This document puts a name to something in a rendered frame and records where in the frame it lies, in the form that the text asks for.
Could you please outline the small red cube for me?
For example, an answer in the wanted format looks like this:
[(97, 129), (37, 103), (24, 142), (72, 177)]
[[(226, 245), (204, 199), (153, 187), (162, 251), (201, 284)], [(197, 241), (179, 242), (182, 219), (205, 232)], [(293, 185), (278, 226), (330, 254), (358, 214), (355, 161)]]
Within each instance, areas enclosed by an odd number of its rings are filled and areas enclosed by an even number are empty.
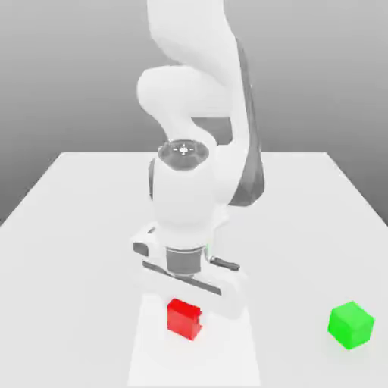
[(194, 340), (202, 329), (200, 307), (180, 299), (172, 299), (167, 305), (167, 328), (188, 340)]

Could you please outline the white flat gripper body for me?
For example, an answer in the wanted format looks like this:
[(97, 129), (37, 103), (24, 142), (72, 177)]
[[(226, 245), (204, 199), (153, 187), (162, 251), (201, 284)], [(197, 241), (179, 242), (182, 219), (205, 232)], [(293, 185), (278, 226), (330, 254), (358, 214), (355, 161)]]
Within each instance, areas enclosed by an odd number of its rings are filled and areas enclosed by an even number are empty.
[(165, 301), (180, 299), (206, 314), (211, 312), (230, 320), (238, 319), (247, 305), (243, 274), (206, 261), (199, 273), (187, 278), (175, 277), (144, 261), (136, 281), (143, 291), (155, 293)]

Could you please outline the small green cube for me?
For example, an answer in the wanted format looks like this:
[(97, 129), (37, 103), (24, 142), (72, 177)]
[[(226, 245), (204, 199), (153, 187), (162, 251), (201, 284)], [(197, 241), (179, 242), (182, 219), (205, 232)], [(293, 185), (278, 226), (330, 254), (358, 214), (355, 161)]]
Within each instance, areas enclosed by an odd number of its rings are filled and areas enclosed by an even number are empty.
[(374, 329), (375, 318), (355, 301), (332, 309), (327, 331), (345, 349), (367, 343)]

